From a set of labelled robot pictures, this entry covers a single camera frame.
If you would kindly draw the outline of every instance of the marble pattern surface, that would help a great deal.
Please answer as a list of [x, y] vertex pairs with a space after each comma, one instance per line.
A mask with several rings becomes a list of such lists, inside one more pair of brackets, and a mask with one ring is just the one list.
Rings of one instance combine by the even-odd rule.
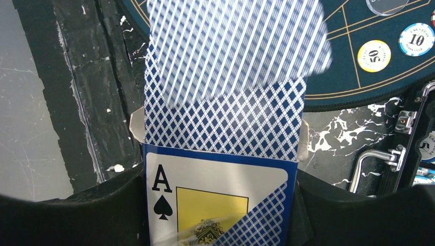
[[[128, 23], [120, 20], [133, 69], [145, 65], [147, 44]], [[135, 75], [143, 70], [134, 70]], [[299, 169], [342, 189], [348, 189], [358, 156], [368, 150], [387, 151], [391, 148], [394, 126], [403, 100], [393, 97], [377, 104], [338, 111], [304, 113], [309, 123], [309, 158], [299, 163]], [[384, 163], [369, 158], [364, 163], [358, 193], [375, 194]]]

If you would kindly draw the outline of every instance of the playing card box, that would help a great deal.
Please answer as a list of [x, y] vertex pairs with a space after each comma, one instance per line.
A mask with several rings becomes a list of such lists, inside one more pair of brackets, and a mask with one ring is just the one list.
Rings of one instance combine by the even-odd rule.
[[168, 107], [146, 55], [144, 163], [151, 245], [283, 245], [303, 78]]

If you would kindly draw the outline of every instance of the green felt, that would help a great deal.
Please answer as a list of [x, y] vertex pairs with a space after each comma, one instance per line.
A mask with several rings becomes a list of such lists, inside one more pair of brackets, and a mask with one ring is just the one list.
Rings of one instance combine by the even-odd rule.
[[[119, 1], [129, 12], [129, 21], [134, 20], [142, 35], [148, 36], [146, 2]], [[307, 79], [305, 108], [324, 111], [374, 103], [435, 72], [435, 49], [410, 57], [402, 53], [398, 44], [401, 32], [409, 25], [426, 23], [432, 27], [434, 1], [410, 0], [400, 12], [381, 17], [368, 9], [365, 0], [321, 0], [333, 62], [324, 74]], [[391, 61], [384, 70], [369, 73], [359, 67], [357, 53], [363, 44], [374, 39], [389, 45]]]

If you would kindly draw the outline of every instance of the chrome handle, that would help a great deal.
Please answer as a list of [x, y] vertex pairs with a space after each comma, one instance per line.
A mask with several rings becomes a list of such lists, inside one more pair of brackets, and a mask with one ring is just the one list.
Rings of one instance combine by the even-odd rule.
[[361, 179], [361, 174], [363, 172], [363, 164], [364, 164], [364, 160], [367, 157], [376, 157], [382, 160], [386, 160], [386, 161], [396, 161], [397, 156], [387, 153], [387, 152], [383, 152], [383, 151], [379, 151], [379, 150], [367, 150], [364, 151], [357, 160], [357, 166], [355, 167], [355, 171], [353, 172], [353, 178], [352, 181], [350, 182], [350, 188], [349, 191], [352, 193], [356, 193], [357, 189], [358, 189], [358, 185], [360, 184], [360, 179]]

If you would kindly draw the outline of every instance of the metal latch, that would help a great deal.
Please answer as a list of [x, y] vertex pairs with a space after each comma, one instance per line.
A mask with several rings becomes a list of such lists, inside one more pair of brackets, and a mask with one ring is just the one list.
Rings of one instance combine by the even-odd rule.
[[397, 158], [396, 158], [397, 161], [396, 160], [393, 160], [393, 161], [386, 160], [384, 162], [391, 166], [390, 170], [392, 172], [400, 171], [400, 169], [402, 169], [403, 159], [405, 158], [406, 148], [403, 147], [402, 145], [397, 145], [395, 150], [389, 149], [388, 152], [397, 156]]
[[399, 118], [396, 123], [395, 131], [405, 134], [411, 134], [412, 124], [414, 124], [414, 119], [417, 117], [417, 111], [411, 112], [402, 110], [399, 113]]

